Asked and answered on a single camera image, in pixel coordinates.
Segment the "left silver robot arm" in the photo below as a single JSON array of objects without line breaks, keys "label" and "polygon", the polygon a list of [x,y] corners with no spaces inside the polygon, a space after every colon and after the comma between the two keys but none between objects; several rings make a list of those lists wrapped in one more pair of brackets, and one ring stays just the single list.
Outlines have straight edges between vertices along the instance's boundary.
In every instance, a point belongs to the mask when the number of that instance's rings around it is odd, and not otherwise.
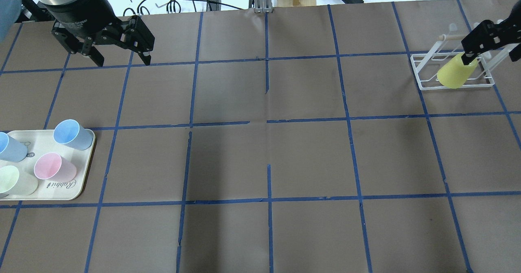
[{"label": "left silver robot arm", "polygon": [[[88,57],[97,66],[104,65],[98,45],[116,45],[138,54],[151,63],[155,37],[140,16],[119,19],[108,0],[39,0],[55,22],[52,35],[71,54]],[[1,0],[1,39],[18,19],[22,0]]]}]

